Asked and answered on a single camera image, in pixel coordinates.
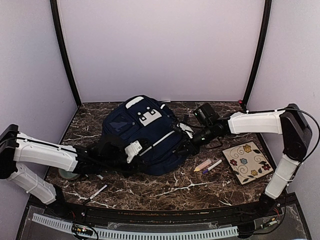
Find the pink highlighter pen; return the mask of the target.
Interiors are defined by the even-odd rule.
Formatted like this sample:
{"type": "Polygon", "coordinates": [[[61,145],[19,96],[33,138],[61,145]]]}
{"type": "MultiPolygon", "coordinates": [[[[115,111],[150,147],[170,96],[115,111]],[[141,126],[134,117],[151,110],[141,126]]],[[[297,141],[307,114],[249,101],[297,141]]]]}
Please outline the pink highlighter pen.
{"type": "Polygon", "coordinates": [[[212,161],[210,159],[207,159],[206,161],[204,161],[201,164],[199,164],[198,166],[196,166],[193,171],[194,172],[199,172],[200,170],[204,169],[205,167],[207,167],[211,163],[212,163],[212,161]]]}

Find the navy blue backpack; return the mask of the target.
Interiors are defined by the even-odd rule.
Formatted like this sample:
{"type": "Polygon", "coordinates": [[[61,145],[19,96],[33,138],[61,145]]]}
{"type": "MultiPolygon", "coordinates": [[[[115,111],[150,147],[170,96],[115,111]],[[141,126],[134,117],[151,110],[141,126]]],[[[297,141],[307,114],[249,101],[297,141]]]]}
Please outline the navy blue backpack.
{"type": "Polygon", "coordinates": [[[178,118],[163,102],[146,95],[137,95],[120,104],[103,120],[102,135],[116,135],[130,144],[139,141],[142,150],[136,156],[142,172],[161,176],[184,164],[178,147],[189,139],[172,129],[178,118]]]}

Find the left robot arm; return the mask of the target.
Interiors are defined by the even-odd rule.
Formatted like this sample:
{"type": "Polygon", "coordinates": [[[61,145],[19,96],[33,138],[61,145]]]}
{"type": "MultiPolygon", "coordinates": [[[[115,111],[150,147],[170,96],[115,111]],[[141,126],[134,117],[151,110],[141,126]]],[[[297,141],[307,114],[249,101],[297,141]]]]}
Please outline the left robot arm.
{"type": "Polygon", "coordinates": [[[32,138],[9,125],[0,135],[0,177],[38,198],[60,218],[71,213],[60,187],[46,182],[25,163],[55,167],[73,174],[97,174],[100,170],[127,167],[139,152],[138,142],[129,145],[113,135],[96,148],[59,145],[32,138]]]}

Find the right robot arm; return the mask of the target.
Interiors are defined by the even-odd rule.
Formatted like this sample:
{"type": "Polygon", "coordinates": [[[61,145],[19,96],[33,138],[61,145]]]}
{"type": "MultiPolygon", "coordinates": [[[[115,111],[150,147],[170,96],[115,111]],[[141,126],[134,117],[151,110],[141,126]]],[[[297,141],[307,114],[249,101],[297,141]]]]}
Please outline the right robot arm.
{"type": "Polygon", "coordinates": [[[268,133],[282,136],[282,157],[255,205],[255,213],[266,217],[274,210],[277,198],[294,179],[299,167],[311,155],[308,149],[313,133],[305,119],[307,112],[291,103],[285,108],[274,110],[238,111],[219,116],[210,104],[205,103],[194,110],[193,114],[203,127],[179,145],[175,151],[178,156],[195,156],[201,146],[231,134],[268,133]]]}

